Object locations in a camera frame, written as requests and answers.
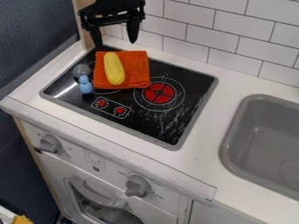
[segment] orange cloth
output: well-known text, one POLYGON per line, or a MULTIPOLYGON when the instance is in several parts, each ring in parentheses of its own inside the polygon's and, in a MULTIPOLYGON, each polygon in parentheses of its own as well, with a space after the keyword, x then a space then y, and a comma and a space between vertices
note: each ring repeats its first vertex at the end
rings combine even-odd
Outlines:
POLYGON ((150 66, 148 54, 145 51, 115 52, 120 58, 126 77, 121 85, 110 84, 105 75, 104 54, 95 54, 94 88, 116 89, 116 88, 146 88, 150 85, 150 66))

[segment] oven handle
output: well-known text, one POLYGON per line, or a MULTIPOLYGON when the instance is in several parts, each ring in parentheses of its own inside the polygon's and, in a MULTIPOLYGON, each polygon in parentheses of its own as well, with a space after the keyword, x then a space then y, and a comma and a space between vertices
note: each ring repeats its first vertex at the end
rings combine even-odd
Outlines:
POLYGON ((111 195, 111 197, 106 198, 101 196, 100 194, 93 192, 86 188, 86 181, 77 176, 72 176, 70 178, 71 185, 75 188, 79 193, 81 193, 84 197, 89 200, 102 205, 104 207, 111 207, 115 209, 124 209, 128 202, 124 199, 117 197, 116 195, 111 195))

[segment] toy stove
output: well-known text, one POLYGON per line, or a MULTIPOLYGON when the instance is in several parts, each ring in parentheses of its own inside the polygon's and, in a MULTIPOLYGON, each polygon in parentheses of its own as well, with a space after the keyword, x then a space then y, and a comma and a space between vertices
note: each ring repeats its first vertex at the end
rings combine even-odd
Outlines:
POLYGON ((94 69, 94 60, 91 51, 41 96, 172 151, 182 146, 217 82, 210 75, 150 59, 148 88, 82 94, 72 70, 80 63, 94 69))

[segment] white tile wall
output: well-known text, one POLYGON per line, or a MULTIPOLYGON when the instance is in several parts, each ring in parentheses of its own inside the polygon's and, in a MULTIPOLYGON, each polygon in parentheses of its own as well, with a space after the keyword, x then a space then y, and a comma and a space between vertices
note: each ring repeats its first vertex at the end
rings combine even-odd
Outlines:
POLYGON ((165 2, 165 17, 192 25, 212 28, 215 10, 195 7, 186 3, 165 2))
POLYGON ((297 62, 295 63, 295 68, 298 68, 299 69, 299 59, 298 59, 298 56, 297 56, 297 62))
MULTIPOLYGON (((299 87, 299 0, 146 4, 137 44, 299 87)), ((124 27, 105 30, 128 40, 124 27)))
POLYGON ((208 62, 212 65, 229 68, 245 74, 257 76, 261 68, 261 60, 250 59, 229 52, 211 49, 208 62))
POLYGON ((217 11, 214 28, 245 37, 269 40, 274 24, 274 22, 259 18, 217 11))
POLYGON ((247 15, 298 25, 299 4, 286 0, 249 0, 247 15))
POLYGON ((247 0, 191 0, 191 4, 197 4, 222 11, 244 13, 247 0))
POLYGON ((233 53, 237 47, 238 36, 188 24, 187 40, 233 53))
POLYGON ((115 24, 104 27, 105 34, 122 39, 122 25, 115 24))
POLYGON ((261 78, 299 88, 299 70, 264 62, 261 78))
MULTIPOLYGON (((129 40, 127 28, 125 26, 122 27, 122 32, 124 39, 129 40)), ((139 31, 138 40, 136 41, 136 44, 140 46, 155 48, 157 50, 162 50, 163 36, 147 31, 139 31)))
POLYGON ((163 16, 163 0, 148 0, 145 4, 145 13, 158 17, 163 16))
POLYGON ((177 54, 189 59, 206 62, 209 48, 201 45, 194 45, 173 38, 164 37, 164 50, 168 53, 177 54))
POLYGON ((184 39, 186 27, 186 24, 160 17, 147 16, 143 21, 143 29, 145 31, 163 34, 176 39, 184 39))
POLYGON ((282 45, 276 45, 252 38, 241 38, 237 53, 292 67, 298 52, 299 51, 294 48, 282 45))
POLYGON ((276 24, 271 41, 299 48, 299 27, 288 24, 276 24))

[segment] control panel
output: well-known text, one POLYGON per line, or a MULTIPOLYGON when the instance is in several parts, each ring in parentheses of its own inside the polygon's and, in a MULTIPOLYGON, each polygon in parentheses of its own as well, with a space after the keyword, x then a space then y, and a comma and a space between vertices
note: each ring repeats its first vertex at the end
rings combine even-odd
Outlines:
POLYGON ((180 201, 183 197, 181 194, 153 179, 145 178, 135 171, 104 158, 101 155, 101 147, 95 152, 70 143, 26 122, 24 122, 24 127, 33 146, 39 151, 37 155, 41 162, 43 162, 44 153, 51 154, 122 189, 128 198, 137 197, 169 214, 178 216, 180 201), (52 141, 52 137, 49 138, 48 135, 55 137, 55 140, 52 141))
POLYGON ((92 108, 120 119, 126 118, 131 111, 130 107, 127 107, 116 101, 111 101, 102 96, 93 102, 92 108))
POLYGON ((85 159, 93 165, 98 165, 100 168, 105 169, 105 160, 98 154, 91 152, 90 150, 83 150, 85 159))

